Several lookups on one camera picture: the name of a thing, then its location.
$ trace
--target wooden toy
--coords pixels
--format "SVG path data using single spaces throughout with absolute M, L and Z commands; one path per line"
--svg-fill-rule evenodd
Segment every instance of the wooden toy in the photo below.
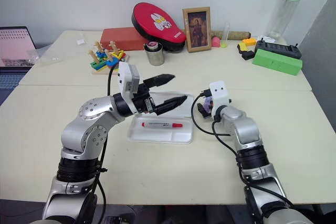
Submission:
M 95 43 L 95 46 L 98 48 L 98 51 L 103 53 L 104 51 L 103 51 L 103 48 L 101 47 L 101 44 L 98 41 L 95 41 L 94 43 Z
M 102 59 L 99 59 L 99 63 L 97 64 L 96 62 L 90 63 L 92 68 L 96 69 L 97 71 L 101 69 L 102 67 L 106 66 L 106 62 Z
M 116 57 L 118 60 L 121 60 L 126 54 L 124 53 L 123 50 L 120 50 L 119 53 L 116 55 L 114 52 L 112 53 L 114 57 Z
M 95 53 L 92 50 L 89 50 L 89 55 L 91 55 L 91 57 L 93 58 L 93 61 L 96 64 L 99 64 L 99 59 L 97 58 L 97 56 L 95 55 Z
M 116 55 L 119 55 L 119 50 L 118 50 L 117 46 L 115 45 L 115 42 L 114 42 L 114 41 L 110 41 L 109 46 L 112 47 L 113 52 L 114 52 Z
M 115 57 L 113 57 L 112 61 L 110 60 L 107 60 L 106 61 L 106 65 L 109 67 L 109 68 L 112 68 L 115 64 L 117 64 L 119 62 L 119 60 Z
M 107 60 L 107 55 L 104 52 L 97 51 L 96 54 L 98 59 Z
M 107 58 L 109 59 L 109 61 L 112 62 L 113 61 L 113 57 L 112 57 L 111 53 L 107 49 L 105 49 L 104 52 L 105 52 Z

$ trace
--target yellow block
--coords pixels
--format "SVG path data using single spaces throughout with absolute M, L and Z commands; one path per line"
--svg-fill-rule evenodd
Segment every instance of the yellow block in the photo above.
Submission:
M 247 51 L 247 46 L 244 42 L 239 42 L 238 46 L 240 51 Z
M 257 40 L 250 38 L 250 39 L 243 39 L 242 42 L 244 42 L 247 46 L 253 46 L 257 43 Z
M 119 51 L 119 55 L 117 55 L 115 52 L 112 53 L 114 57 L 116 57 L 118 60 L 121 59 L 122 55 L 124 54 L 124 50 Z

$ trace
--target small purple object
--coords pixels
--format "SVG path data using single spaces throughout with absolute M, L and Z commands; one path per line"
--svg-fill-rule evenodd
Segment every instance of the small purple object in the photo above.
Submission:
M 206 111 L 206 113 L 211 113 L 212 107 L 213 107 L 212 97 L 205 98 L 203 108 Z

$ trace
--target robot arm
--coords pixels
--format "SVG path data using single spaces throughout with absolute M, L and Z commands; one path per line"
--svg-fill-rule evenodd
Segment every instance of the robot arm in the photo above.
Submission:
M 210 92 L 203 93 L 212 96 L 213 119 L 222 122 L 224 130 L 232 136 L 239 175 L 246 184 L 246 203 L 255 223 L 312 224 L 300 212 L 290 208 L 273 164 L 268 161 L 257 124 L 244 111 L 229 105 L 224 82 L 211 83 Z
M 92 222 L 97 203 L 92 189 L 103 170 L 98 157 L 108 132 L 127 116 L 142 112 L 159 115 L 181 105 L 187 96 L 172 98 L 157 106 L 149 94 L 149 88 L 166 84 L 173 78 L 171 74 L 162 74 L 139 84 L 135 66 L 119 63 L 121 93 L 89 100 L 64 129 L 58 172 L 43 212 L 45 222 L 36 223 Z

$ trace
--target green box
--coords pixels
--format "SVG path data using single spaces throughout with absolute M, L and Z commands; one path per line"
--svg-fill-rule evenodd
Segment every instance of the green box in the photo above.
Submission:
M 265 68 L 274 69 L 280 72 L 296 76 L 302 69 L 302 60 L 291 58 L 274 52 L 258 49 L 252 62 Z

